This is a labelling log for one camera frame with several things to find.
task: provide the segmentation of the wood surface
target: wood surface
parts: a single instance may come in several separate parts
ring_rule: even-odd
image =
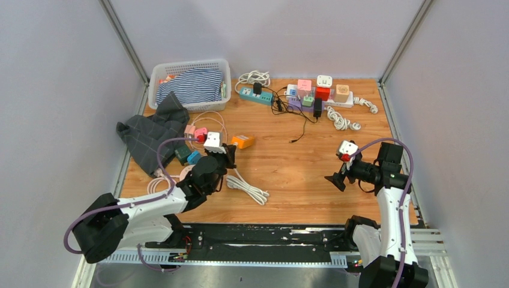
[[[232,87],[235,83],[236,80],[232,80]],[[297,83],[297,80],[273,79],[270,88],[278,90],[291,83]],[[226,109],[220,112],[228,131],[228,141],[239,134],[256,137],[253,146],[237,149],[236,164],[249,184],[270,193],[268,202],[265,206],[258,205],[245,192],[229,189],[224,183],[221,192],[209,196],[195,210],[179,214],[179,219],[188,223],[344,224],[355,214],[380,222],[378,203],[373,193],[362,192],[357,183],[347,184],[345,192],[341,192],[324,179],[342,165],[335,155],[342,140],[354,140],[363,146],[372,140],[391,136],[375,80],[335,79],[333,87],[336,84],[349,85],[354,96],[371,101],[378,106],[379,112],[372,114],[368,107],[359,105],[351,109],[336,107],[344,117],[359,122],[362,129],[338,131],[324,112],[318,123],[306,124],[304,137],[295,143],[289,141],[301,135],[303,117],[273,115],[269,106],[242,100],[232,91]],[[144,115],[153,113],[154,110],[147,105]],[[190,115],[192,122],[198,113]],[[219,119],[213,113],[208,113],[208,116]],[[220,129],[218,123],[209,120],[199,121],[196,126],[212,131]],[[379,145],[374,145],[363,152],[363,160],[372,162],[378,148]],[[177,160],[167,167],[170,175],[177,175],[181,170]],[[234,175],[235,172],[229,171],[229,174]],[[146,194],[146,186],[151,179],[131,159],[121,197]],[[161,191],[167,186],[160,184],[158,188]],[[370,190],[372,186],[364,183],[363,188]],[[410,219],[412,224],[417,224],[413,209]]]

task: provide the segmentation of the white plastic basket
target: white plastic basket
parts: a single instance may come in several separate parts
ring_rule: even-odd
[[[159,80],[166,79],[168,75],[179,75],[192,68],[212,68],[223,72],[223,81],[226,84],[226,95],[220,101],[184,104],[183,106],[187,108],[189,112],[224,110],[224,108],[226,108],[226,103],[232,96],[232,78],[230,75],[230,66],[228,65],[228,61],[224,59],[175,62],[159,64],[155,66],[154,70],[152,71],[152,76],[150,77],[150,84],[148,86],[148,106],[150,106],[152,109],[157,108],[157,103],[155,102],[155,94],[159,88]]]

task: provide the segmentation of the teal power strip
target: teal power strip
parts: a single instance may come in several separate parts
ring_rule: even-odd
[[[253,94],[253,88],[242,87],[239,92],[240,99],[257,102],[264,105],[272,105],[272,93],[262,92],[260,95]]]

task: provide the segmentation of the gray wall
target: gray wall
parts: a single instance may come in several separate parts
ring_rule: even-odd
[[[509,283],[509,2],[436,0],[388,82],[460,287]]]
[[[98,1],[1,1],[0,35],[0,286],[70,287],[65,229],[113,187],[141,82]]]
[[[112,0],[150,75],[224,58],[233,75],[379,77],[422,0]]]

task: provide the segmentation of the striped cloth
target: striped cloth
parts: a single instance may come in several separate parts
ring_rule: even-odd
[[[221,81],[223,73],[210,68],[193,68],[173,78],[170,82],[159,84],[155,102],[159,105],[173,91],[183,104],[212,102],[221,100]]]

